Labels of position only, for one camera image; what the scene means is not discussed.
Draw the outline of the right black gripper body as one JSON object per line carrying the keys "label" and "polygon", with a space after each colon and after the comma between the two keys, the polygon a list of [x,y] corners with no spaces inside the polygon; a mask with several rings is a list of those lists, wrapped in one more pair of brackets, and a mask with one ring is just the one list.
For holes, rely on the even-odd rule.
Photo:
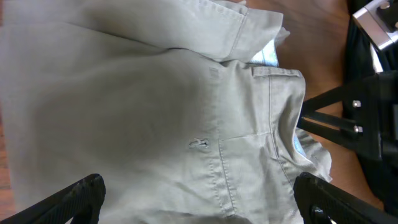
{"label": "right black gripper body", "polygon": [[397,155],[397,71],[377,73],[347,83],[343,117],[363,131],[353,136],[355,151],[367,159],[381,161]]}

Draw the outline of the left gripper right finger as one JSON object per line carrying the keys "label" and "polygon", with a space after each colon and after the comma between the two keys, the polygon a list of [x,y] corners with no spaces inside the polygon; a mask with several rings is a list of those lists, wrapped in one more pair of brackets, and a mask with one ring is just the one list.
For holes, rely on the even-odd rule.
{"label": "left gripper right finger", "polygon": [[308,172],[294,182],[304,224],[397,224],[397,218]]}

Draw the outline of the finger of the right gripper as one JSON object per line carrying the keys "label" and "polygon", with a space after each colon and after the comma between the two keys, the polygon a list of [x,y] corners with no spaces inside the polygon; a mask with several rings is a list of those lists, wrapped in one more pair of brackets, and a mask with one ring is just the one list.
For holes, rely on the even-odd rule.
{"label": "finger of the right gripper", "polygon": [[301,114],[298,127],[345,148],[355,148],[363,135],[363,127],[355,121],[317,111]]}
{"label": "finger of the right gripper", "polygon": [[353,92],[349,85],[339,86],[303,102],[301,115],[332,105],[348,98]]}

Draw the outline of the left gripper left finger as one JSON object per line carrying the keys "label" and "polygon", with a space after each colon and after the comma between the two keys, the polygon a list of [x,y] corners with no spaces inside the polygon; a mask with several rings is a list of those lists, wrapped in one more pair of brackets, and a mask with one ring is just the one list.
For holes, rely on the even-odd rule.
{"label": "left gripper left finger", "polygon": [[102,176],[90,174],[1,224],[97,224],[105,195]]}

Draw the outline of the khaki shorts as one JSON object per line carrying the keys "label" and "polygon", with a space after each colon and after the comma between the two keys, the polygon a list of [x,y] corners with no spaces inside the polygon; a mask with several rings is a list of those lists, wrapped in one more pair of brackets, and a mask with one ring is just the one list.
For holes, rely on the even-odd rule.
{"label": "khaki shorts", "polygon": [[253,64],[279,12],[182,0],[5,1],[1,109],[23,210],[98,173],[101,223],[302,223],[330,181],[298,70]]}

